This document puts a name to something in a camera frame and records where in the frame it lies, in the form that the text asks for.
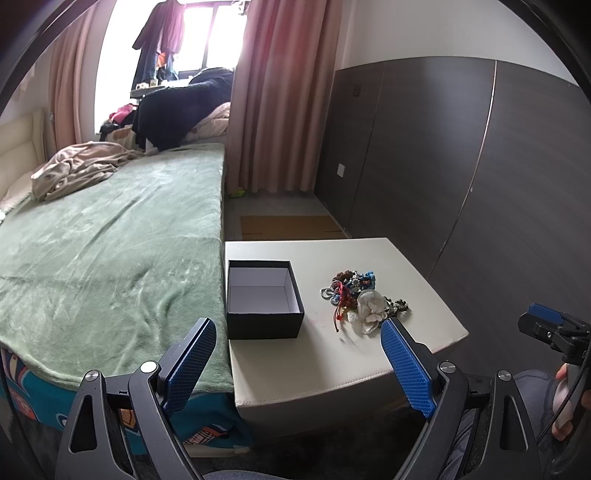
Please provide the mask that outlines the white pouch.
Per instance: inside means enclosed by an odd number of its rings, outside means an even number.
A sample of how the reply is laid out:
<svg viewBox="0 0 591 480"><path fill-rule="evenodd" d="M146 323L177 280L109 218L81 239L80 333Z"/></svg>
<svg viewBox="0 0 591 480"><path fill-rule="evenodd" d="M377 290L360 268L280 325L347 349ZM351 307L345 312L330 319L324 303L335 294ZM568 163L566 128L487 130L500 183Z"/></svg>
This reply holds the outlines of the white pouch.
<svg viewBox="0 0 591 480"><path fill-rule="evenodd" d="M387 301L376 290L365 290L356 298L356 333L370 335L387 318Z"/></svg>

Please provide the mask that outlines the black jewelry box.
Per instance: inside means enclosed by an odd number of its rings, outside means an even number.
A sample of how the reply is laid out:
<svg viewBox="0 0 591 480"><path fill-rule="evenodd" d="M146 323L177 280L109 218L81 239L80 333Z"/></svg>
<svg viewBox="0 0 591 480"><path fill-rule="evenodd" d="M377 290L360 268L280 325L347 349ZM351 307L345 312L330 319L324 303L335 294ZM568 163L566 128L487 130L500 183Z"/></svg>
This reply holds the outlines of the black jewelry box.
<svg viewBox="0 0 591 480"><path fill-rule="evenodd" d="M230 340L294 339L304 304L286 260L230 260L226 275L226 323Z"/></svg>

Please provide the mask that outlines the white leather side table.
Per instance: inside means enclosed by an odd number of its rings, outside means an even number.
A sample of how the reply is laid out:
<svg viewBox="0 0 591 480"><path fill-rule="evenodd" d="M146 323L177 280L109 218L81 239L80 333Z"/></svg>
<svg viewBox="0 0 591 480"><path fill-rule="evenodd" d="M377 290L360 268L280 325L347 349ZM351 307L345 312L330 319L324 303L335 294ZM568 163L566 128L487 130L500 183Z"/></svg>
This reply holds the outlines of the white leather side table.
<svg viewBox="0 0 591 480"><path fill-rule="evenodd" d="M335 273L372 271L377 290L403 299L401 315L414 340L438 359L468 332L409 260L386 238L318 241L232 241L225 259L290 262L304 305L297 338L229 343L235 407L257 440L311 431L403 402L380 333L351 323L335 327L322 299Z"/></svg>

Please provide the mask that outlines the green bed blanket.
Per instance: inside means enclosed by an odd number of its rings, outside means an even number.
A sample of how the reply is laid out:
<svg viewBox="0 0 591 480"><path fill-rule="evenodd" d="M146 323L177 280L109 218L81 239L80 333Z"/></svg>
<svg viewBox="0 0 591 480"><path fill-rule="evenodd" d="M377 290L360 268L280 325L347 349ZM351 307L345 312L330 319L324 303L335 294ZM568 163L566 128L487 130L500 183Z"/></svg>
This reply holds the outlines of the green bed blanket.
<svg viewBox="0 0 591 480"><path fill-rule="evenodd" d="M229 393L224 148L193 144L122 166L64 198L26 200L1 226L1 343L73 390L159 359L201 318L217 340L195 389Z"/></svg>

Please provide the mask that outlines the dark wood wardrobe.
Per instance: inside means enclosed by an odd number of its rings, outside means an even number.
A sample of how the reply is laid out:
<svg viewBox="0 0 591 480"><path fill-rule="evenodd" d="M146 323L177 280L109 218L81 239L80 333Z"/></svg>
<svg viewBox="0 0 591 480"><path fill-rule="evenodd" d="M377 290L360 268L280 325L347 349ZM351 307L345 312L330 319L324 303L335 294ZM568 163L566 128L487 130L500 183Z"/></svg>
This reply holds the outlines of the dark wood wardrobe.
<svg viewBox="0 0 591 480"><path fill-rule="evenodd" d="M439 293L470 372L557 369L518 329L533 303L590 316L590 104L568 81L464 57L339 70L315 193Z"/></svg>

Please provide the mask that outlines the flat cardboard on floor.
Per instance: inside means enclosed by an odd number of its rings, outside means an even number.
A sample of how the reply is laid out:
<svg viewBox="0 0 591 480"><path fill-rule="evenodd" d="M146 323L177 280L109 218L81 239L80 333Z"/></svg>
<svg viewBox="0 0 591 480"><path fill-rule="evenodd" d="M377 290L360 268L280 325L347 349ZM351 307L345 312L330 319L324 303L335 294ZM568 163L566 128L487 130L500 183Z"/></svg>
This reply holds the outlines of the flat cardboard on floor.
<svg viewBox="0 0 591 480"><path fill-rule="evenodd" d="M331 216L242 216L243 241L294 241L346 239Z"/></svg>

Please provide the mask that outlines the beige crumpled blanket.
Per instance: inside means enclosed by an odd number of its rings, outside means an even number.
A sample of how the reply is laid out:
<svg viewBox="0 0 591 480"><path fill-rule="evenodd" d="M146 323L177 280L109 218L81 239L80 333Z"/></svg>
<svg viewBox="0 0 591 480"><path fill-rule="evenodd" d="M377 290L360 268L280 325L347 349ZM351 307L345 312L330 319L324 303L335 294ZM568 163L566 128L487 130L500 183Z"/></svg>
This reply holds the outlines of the beige crumpled blanket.
<svg viewBox="0 0 591 480"><path fill-rule="evenodd" d="M117 143L87 142L59 150L31 175L31 193L53 201L109 179L120 167L143 156Z"/></svg>

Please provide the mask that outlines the dark clothes pile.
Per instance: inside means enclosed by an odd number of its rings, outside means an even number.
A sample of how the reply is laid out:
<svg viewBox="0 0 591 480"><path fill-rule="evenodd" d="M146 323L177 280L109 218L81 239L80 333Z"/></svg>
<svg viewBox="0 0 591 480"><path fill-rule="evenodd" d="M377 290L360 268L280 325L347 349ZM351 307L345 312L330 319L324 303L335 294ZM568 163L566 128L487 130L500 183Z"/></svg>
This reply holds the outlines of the dark clothes pile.
<svg viewBox="0 0 591 480"><path fill-rule="evenodd" d="M136 110L132 131L144 147L158 150L181 145L189 130L218 106L229 102L235 71L214 67L200 71L188 85L146 95Z"/></svg>

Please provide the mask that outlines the cream padded headboard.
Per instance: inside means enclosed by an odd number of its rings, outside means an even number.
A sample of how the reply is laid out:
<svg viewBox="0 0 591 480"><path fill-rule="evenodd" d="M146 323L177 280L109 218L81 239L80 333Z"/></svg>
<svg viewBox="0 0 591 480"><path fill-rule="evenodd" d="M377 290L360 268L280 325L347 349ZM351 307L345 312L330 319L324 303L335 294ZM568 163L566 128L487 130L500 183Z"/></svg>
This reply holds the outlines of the cream padded headboard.
<svg viewBox="0 0 591 480"><path fill-rule="evenodd" d="M1 126L1 221L30 196L31 176L47 160L43 109Z"/></svg>

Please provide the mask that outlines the pink curtain right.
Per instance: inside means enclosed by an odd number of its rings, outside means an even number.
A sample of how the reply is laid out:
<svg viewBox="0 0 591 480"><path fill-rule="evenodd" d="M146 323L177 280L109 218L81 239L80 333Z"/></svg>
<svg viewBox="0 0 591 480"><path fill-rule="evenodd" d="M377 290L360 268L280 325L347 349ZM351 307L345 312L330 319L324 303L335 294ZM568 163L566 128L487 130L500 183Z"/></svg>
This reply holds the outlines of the pink curtain right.
<svg viewBox="0 0 591 480"><path fill-rule="evenodd" d="M253 1L233 79L226 189L311 191L342 19L339 1Z"/></svg>

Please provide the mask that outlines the pink curtain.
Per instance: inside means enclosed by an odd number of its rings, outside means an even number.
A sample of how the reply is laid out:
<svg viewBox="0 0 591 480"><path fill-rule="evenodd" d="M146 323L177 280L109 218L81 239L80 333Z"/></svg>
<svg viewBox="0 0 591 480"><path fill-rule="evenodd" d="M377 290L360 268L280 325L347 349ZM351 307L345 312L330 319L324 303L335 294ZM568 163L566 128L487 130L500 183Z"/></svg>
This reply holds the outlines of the pink curtain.
<svg viewBox="0 0 591 480"><path fill-rule="evenodd" d="M339 1L253 1L233 79L226 189L311 191L342 19Z"/></svg>
<svg viewBox="0 0 591 480"><path fill-rule="evenodd" d="M99 57L113 8L101 0L53 42L49 73L49 148L52 153L94 138Z"/></svg>

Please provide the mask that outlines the pink curtain left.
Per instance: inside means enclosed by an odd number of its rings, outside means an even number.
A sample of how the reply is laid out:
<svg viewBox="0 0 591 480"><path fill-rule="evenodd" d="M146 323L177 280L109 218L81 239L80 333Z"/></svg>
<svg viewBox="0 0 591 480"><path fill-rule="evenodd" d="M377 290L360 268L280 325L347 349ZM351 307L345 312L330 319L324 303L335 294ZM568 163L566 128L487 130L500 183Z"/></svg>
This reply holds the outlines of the pink curtain left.
<svg viewBox="0 0 591 480"><path fill-rule="evenodd" d="M113 8L101 0L53 42L49 73L49 148L52 153L94 138L99 57Z"/></svg>

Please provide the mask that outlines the hanging dark clothes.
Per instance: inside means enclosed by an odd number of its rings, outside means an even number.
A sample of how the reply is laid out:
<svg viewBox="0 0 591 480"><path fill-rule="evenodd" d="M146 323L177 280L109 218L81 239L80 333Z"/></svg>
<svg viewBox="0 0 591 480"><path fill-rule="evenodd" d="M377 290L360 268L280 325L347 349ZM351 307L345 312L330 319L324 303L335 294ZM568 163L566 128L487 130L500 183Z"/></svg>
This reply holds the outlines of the hanging dark clothes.
<svg viewBox="0 0 591 480"><path fill-rule="evenodd" d="M170 81L178 77L173 68L184 33L185 6L178 1L159 2L154 6L132 48L140 51L131 89L151 80Z"/></svg>

